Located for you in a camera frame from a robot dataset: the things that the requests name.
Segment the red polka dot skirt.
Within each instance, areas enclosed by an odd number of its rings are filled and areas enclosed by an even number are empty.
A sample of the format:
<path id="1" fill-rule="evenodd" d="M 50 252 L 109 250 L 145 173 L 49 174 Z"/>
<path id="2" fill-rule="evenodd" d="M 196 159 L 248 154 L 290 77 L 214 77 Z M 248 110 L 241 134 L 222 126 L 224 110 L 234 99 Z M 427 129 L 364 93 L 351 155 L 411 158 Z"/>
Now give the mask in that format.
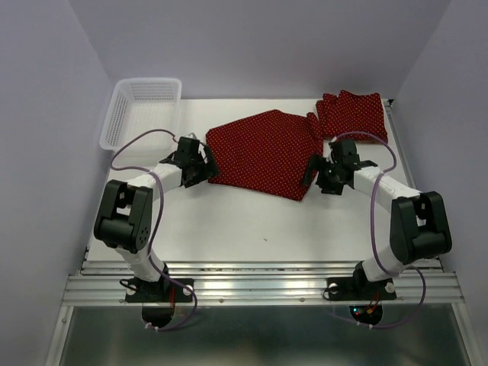
<path id="1" fill-rule="evenodd" d="M 302 201 L 311 156 L 323 153 L 317 116 L 266 111 L 210 129 L 206 134 L 220 174 L 209 182 Z"/>
<path id="2" fill-rule="evenodd" d="M 316 102 L 316 111 L 324 138 L 358 131 L 388 139 L 379 93 L 355 95 L 346 90 L 337 95 L 325 93 Z"/>

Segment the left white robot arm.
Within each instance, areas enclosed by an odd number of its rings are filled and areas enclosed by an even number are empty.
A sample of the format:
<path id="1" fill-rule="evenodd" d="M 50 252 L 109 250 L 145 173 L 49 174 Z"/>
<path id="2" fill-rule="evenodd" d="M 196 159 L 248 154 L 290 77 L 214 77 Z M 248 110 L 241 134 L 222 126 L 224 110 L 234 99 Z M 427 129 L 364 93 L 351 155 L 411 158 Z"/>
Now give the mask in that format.
<path id="1" fill-rule="evenodd" d="M 112 179 L 104 187 L 95 219 L 94 236 L 129 265 L 132 278 L 120 280 L 128 303 L 192 303 L 194 281 L 175 280 L 153 250 L 165 203 L 164 194 L 214 178 L 220 171 L 208 145 L 190 134 L 152 168 L 140 167 L 128 181 Z"/>

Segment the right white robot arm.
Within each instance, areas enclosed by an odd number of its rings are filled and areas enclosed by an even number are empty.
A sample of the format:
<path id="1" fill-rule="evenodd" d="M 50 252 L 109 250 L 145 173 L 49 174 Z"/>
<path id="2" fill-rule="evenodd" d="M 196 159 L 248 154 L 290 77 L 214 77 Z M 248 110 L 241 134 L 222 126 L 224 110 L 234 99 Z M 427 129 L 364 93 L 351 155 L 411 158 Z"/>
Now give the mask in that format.
<path id="1" fill-rule="evenodd" d="M 370 197 L 390 215 L 387 247 L 355 266 L 349 277 L 327 278 L 323 296 L 330 301 L 394 300 L 393 278 L 412 263 L 451 251 L 452 238 L 442 196 L 421 192 L 391 178 L 371 160 L 362 160 L 354 140 L 333 140 L 327 157 L 310 157 L 302 183 L 315 183 L 324 194 L 340 195 L 344 187 Z"/>

